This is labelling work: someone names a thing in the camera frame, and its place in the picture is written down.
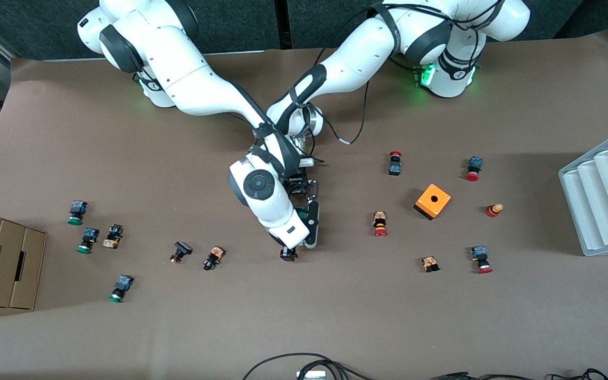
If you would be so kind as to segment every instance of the brown paper mat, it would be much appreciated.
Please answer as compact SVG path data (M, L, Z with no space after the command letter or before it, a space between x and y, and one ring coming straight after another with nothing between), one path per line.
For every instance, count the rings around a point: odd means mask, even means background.
M209 58L268 106L317 51ZM608 373L608 257L581 255L557 171L608 137L608 32L488 45L456 99L415 89L387 63L369 89L356 145L318 139L319 247L294 264L226 183L252 144L226 116L154 108L107 62L14 62L0 118L0 215L49 232L37 311L0 318L0 374L20 378L240 378L257 361L311 351L372 377L453 371ZM362 90L314 101L350 139ZM403 174L386 175L388 152ZM481 156L481 180L462 179ZM452 195L427 221L412 204L429 183ZM118 250L74 250L84 226L125 226ZM497 219L483 213L496 202ZM372 236L372 212L388 233ZM174 267L173 243L195 253ZM475 274L486 245L494 272ZM213 245L222 265L204 272ZM424 273L435 255L442 270ZM119 274L135 277L122 305ZM254 378L293 378L283 360Z

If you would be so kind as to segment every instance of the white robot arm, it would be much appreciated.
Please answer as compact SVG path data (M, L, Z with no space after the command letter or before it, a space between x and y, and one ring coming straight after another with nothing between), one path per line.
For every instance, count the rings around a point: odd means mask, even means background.
M213 72L192 42L196 17L181 0L101 0L79 23L85 45L123 72L138 73L157 106L189 115L235 112L246 118L261 147L230 167L229 184L275 240L294 248L307 235L282 181L300 165L294 145L275 129L237 84Z
M309 101L321 94L351 92L366 84L393 53L429 65L423 85L437 96L463 92L486 36L513 39L530 11L522 0L384 0L329 58L315 65L275 102L267 115L297 137L317 135L322 117Z

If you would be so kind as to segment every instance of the green accent light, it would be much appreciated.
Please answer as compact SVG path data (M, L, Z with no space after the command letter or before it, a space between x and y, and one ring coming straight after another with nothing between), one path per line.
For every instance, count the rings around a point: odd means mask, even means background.
M466 86L473 83L473 74L475 74L475 70L476 70L476 67L473 66L473 68L471 69L471 75L470 75L470 77L468 77L468 83L466 83Z
M422 74L422 85L430 86L433 75L435 74L435 63L429 63Z

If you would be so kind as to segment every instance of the dark gray panel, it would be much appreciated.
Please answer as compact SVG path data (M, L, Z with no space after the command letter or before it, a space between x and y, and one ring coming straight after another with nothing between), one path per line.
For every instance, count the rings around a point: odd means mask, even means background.
M201 29L196 45L204 53L279 46L272 0L189 3ZM77 21L97 5L98 0L0 0L0 37L24 58L98 57L77 37Z
M294 48L320 48L330 36L355 12L371 5L372 0L331 2L329 0L290 0L290 28ZM518 40L551 39L570 15L581 4L581 0L550 2L547 0L525 0L531 9L529 25ZM331 46L339 46L344 38L362 22L360 15L340 32Z
M24 58L95 57L77 36L77 21L97 0L0 0L0 37Z
M585 0L555 35L581 37L608 29L608 0Z
M195 39L203 53L278 49L273 0L189 2L201 33Z

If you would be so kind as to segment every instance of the black cable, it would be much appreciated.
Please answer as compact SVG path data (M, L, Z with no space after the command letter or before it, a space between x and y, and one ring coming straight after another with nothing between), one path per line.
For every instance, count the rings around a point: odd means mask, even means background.
M481 377L480 380L492 380L492 378L514 378L515 380L533 380L533 378L516 375L487 375L485 377Z
M248 378L248 376L250 376L250 374L254 370L256 370L259 366L261 366L261 365L263 365L265 363L268 363L270 361L280 359L280 358L288 358L289 356L313 356L313 357L316 357L316 358L330 360L326 356L323 356L321 354L313 354L313 353L310 353L310 352L292 352L291 354L282 354L282 355L278 355L278 356L273 356L271 358L264 359L263 361L260 361L259 363L257 363L256 365L254 365L253 368L250 368L250 370L248 371L248 373L246 373L245 376L243 377L243 380L246 380L246 378Z
M418 4L386 4L386 7L389 10L395 9L395 8L404 8L407 10L411 10L411 11L415 11L415 12L419 12L422 14L427 14L427 15L432 15L434 17L437 18L441 18L445 21L449 21L449 22L463 22L463 21L458 21L455 20L451 17L449 17L448 15L444 15L442 14L439 10L432 8L432 7L427 7L425 5L418 5Z
M313 135L311 135L311 139L313 139L313 147L312 147L312 149L311 149L311 153L307 153L307 152L305 152L305 151L302 151L302 149L301 149L300 147L298 147L298 146L297 146L297 144L295 144L295 139L294 139L292 136L290 136L290 141L292 142L292 144L294 145L294 147L295 147L295 148L296 148L296 149L297 149L297 150L298 150L300 153L304 154L304 156L306 156L306 157L311 157L311 158L313 158L313 160L314 160L315 162L318 162L319 164L322 164L322 163L324 163L325 161L323 161L322 159L319 159L319 158L314 157L314 149L316 148L316 138L315 138Z
M483 15L487 12L489 12L490 10L494 9L495 7L497 7L497 5L499 5L503 0L497 0L496 3L492 4L492 6L488 7L486 10L484 10L483 12L481 12L480 14L476 15L473 18L469 18L468 20L465 21L460 21L461 24L467 24L468 22L473 22L477 19L479 19L480 17L483 17Z
M363 118L362 118L362 121L360 122L360 128L358 128L358 133L355 135L355 137L353 138L353 140L351 140L350 142L346 141L345 139L342 139L337 134L335 126L332 123L330 123L330 120L328 120L325 116L323 116L323 114L320 113L320 111L318 111L318 108L314 108L316 110L316 113L318 113L318 115L320 115L323 118L323 120L326 123L328 123L328 125L330 126L330 129L332 131L332 134L334 134L335 137L338 140L340 140L343 144L346 144L346 145L353 144L358 139L358 137L360 137L360 134L363 132L363 127L365 127L365 115L367 114L367 89L369 89L369 81L365 85L365 96L364 96L364 99L363 99Z
M248 127L250 127L251 129L253 128L253 126L252 126L252 125L251 125L251 124L248 122L248 120L246 120L246 119L244 119L244 118L239 118L238 116L236 116L236 115L232 115L231 113L228 113L228 112L222 112L222 113L220 113L220 115L231 116L232 118L234 118L234 119L236 119L236 120L240 120L240 121L242 121L242 122L246 123L246 124L248 125ZM255 139L255 142L254 142L254 144L253 144L253 145L257 145L257 144L258 144L258 140L257 140L257 139Z
M266 146L266 144L264 145L264 149L265 149L266 151L269 151L269 147L268 147L268 146ZM290 185L294 185L294 186L296 186L296 187L300 188L300 190L302 190L302 192L304 192L304 194L306 194L306 193L307 193L306 186L302 185L301 183L294 182L294 181L293 181L293 180L291 180L290 178L287 178L287 177L285 176L285 173L278 173L278 178L280 178L281 180L283 180L283 181L285 181L285 182L289 183Z
M473 57L475 57L475 52L478 50L478 43L480 43L480 33L475 31L475 45L473 45L473 51L471 51L471 60L468 62L469 71L473 68Z
M360 373L355 372L354 370L348 368L347 366L341 365L340 363L332 361L332 360L328 360L328 361L319 360L319 361L316 362L315 366L319 366L319 365L323 365L323 364L333 365L336 368L338 368L339 370L343 371L343 373L349 372L349 373L351 373L352 375L354 375L356 377L362 378L362 380L374 380L371 377L366 377L364 375L361 375ZM311 370L315 366L305 366L304 368L308 368L309 370ZM299 375L300 375L300 378L298 378L298 380L303 380L304 379L304 375L306 375L306 373L300 371Z
M342 368L337 366L336 364L331 364L330 361L328 361L328 360L317 360L317 361L314 361L313 363L309 363L308 365L304 366L299 371L299 377L297 377L297 380L304 379L306 377L306 374L309 373L310 370L316 368L316 366L319 366L319 365L327 368L328 371L330 371L330 373L332 373L332 377L336 378L336 375L335 375L335 371L331 367L335 368L335 370L337 371L341 380L348 380L347 373Z
M558 380L592 380L591 374L593 374L593 373L596 375L600 375L603 380L608 380L608 377L606 377L605 374L601 373L599 370L596 370L595 368L588 368L586 370L586 372L584 372L583 375L581 375L581 376L565 377L562 375L555 375L554 373L550 374L548 376L550 376L550 380L555 380L556 378Z
M408 66L403 65L402 63L394 60L392 57L388 57L388 60L395 63L399 68L404 68L405 70L413 71L414 69Z

